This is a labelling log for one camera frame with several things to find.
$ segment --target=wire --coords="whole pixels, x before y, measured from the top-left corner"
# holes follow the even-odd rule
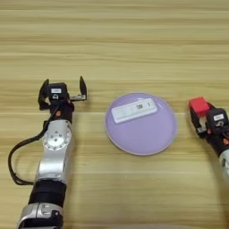
[[[49,123],[52,121],[53,117],[55,116],[55,113],[57,112],[57,110],[59,109],[59,106],[56,107],[56,109],[54,110],[54,112],[51,114],[51,116],[48,118],[48,120],[46,121],[42,131],[32,137],[32,138],[29,138],[29,139],[26,139],[26,140],[23,140],[21,142],[19,142],[16,146],[14,146],[12,148],[12,150],[10,151],[10,154],[8,156],[8,168],[9,168],[9,171],[10,171],[10,174],[11,174],[11,177],[13,179],[13,181],[18,184],[18,185],[33,185],[33,182],[28,182],[28,181],[25,181],[25,180],[22,180],[20,177],[17,176],[17,174],[14,172],[13,170],[13,167],[12,167],[12,157],[13,157],[13,153],[18,149],[18,148],[21,148],[23,146],[26,146],[36,140],[40,140],[44,134],[46,133],[47,131],[47,127],[49,125]]]

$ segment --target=round plate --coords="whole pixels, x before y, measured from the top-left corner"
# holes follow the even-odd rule
[[[157,112],[125,123],[115,123],[111,110],[117,106],[152,98]],[[156,154],[174,140],[177,123],[172,108],[161,98],[146,93],[130,93],[114,101],[106,112],[106,132],[122,150],[139,156]]]

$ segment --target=table surface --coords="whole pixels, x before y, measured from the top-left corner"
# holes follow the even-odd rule
[[[229,228],[218,159],[187,115],[196,96],[229,111],[228,11],[227,0],[1,0],[0,228],[16,226],[31,192],[13,183],[6,160],[48,118],[38,110],[42,82],[64,81],[76,94],[81,75],[89,100],[73,116],[64,228]],[[176,113],[177,138],[158,155],[129,155],[106,136],[107,107],[133,91],[158,95]],[[21,177],[34,179],[42,150],[36,142],[15,155]]]

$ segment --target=robotic arm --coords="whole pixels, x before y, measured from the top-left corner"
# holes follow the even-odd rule
[[[223,108],[216,108],[204,98],[190,100],[191,122],[196,133],[215,150],[229,178],[229,121]]]
[[[33,184],[28,205],[21,213],[17,229],[60,229],[63,227],[63,205],[67,189],[70,154],[73,147],[72,112],[74,101],[87,99],[87,88],[80,80],[81,94],[70,98],[65,83],[49,84],[40,89],[40,110],[49,109],[51,116],[44,122],[43,131],[34,138],[20,142],[11,151],[8,164],[13,180],[19,185]],[[43,137],[44,154],[38,166],[35,182],[23,181],[13,171],[13,152]]]

